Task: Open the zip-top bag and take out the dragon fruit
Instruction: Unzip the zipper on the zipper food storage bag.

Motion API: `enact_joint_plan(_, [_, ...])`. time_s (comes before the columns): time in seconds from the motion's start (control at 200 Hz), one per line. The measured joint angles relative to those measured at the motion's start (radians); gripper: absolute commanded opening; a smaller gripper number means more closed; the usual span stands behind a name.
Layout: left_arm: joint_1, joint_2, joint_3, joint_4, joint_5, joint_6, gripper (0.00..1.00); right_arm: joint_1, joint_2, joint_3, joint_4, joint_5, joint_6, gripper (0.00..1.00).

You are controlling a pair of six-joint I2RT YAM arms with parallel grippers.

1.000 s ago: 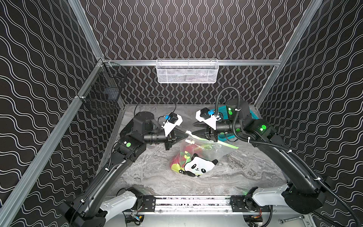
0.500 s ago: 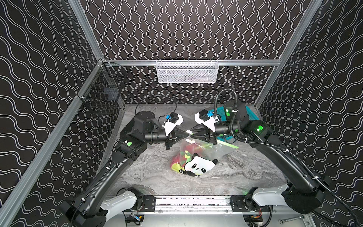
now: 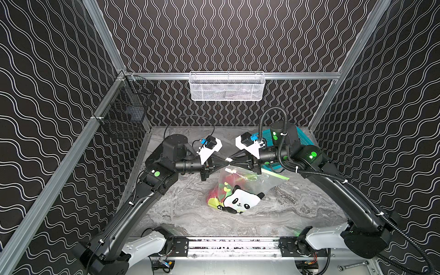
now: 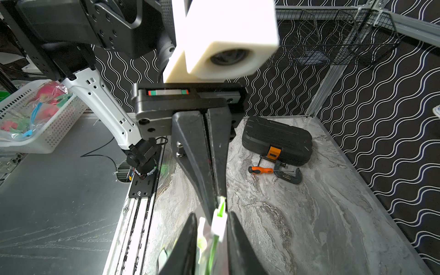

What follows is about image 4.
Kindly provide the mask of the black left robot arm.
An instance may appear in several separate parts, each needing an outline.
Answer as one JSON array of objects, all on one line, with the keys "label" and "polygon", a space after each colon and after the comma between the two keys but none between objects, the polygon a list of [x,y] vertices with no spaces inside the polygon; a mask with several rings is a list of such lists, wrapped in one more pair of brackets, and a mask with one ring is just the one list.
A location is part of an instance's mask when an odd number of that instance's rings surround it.
[{"label": "black left robot arm", "polygon": [[[206,218],[226,210],[229,142],[244,116],[238,83],[165,83],[177,53],[178,3],[173,1],[2,1],[1,14],[38,69],[81,98],[110,130],[140,175],[153,167],[158,136],[173,138],[177,161]],[[137,58],[159,55],[159,82],[134,84],[129,118],[96,69],[92,46]]]}]

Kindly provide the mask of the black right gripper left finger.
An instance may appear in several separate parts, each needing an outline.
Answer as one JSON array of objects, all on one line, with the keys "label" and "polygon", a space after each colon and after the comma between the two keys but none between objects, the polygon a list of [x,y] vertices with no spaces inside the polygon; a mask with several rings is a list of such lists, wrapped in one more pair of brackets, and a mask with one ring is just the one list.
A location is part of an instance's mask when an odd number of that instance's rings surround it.
[{"label": "black right gripper left finger", "polygon": [[159,275],[193,275],[197,255],[198,222],[195,213],[190,213],[178,240]]}]

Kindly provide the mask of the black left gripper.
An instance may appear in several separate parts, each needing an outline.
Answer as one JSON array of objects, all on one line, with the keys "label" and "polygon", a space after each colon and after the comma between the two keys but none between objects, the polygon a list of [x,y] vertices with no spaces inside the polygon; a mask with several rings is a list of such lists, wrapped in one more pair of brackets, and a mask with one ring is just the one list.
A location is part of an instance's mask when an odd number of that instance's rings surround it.
[{"label": "black left gripper", "polygon": [[[132,86],[132,103],[141,136],[171,135],[174,157],[195,189],[208,223],[212,223],[217,208],[217,195],[227,197],[231,125],[238,127],[247,99],[247,89],[239,83]],[[210,150],[201,113],[206,113]]]}]

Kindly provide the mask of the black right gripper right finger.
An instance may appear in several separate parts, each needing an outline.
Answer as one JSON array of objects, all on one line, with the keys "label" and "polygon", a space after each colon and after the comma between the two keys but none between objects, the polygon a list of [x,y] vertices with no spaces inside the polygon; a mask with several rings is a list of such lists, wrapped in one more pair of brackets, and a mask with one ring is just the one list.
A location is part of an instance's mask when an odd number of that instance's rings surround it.
[{"label": "black right gripper right finger", "polygon": [[267,275],[235,212],[228,214],[227,243],[230,275]]}]

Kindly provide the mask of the clear zip-top bag green seal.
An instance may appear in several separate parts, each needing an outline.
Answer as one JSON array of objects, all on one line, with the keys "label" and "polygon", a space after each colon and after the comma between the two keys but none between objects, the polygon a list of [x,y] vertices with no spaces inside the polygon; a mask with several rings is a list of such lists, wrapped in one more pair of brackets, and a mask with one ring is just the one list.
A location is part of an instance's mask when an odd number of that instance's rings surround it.
[{"label": "clear zip-top bag green seal", "polygon": [[[218,197],[218,207],[214,211],[210,226],[207,224],[205,217],[197,217],[197,255],[194,275],[211,275],[213,273],[217,249],[225,239],[227,218],[228,212],[225,197]],[[178,237],[171,249],[164,249],[160,252],[157,261],[158,274],[171,255]]]}]

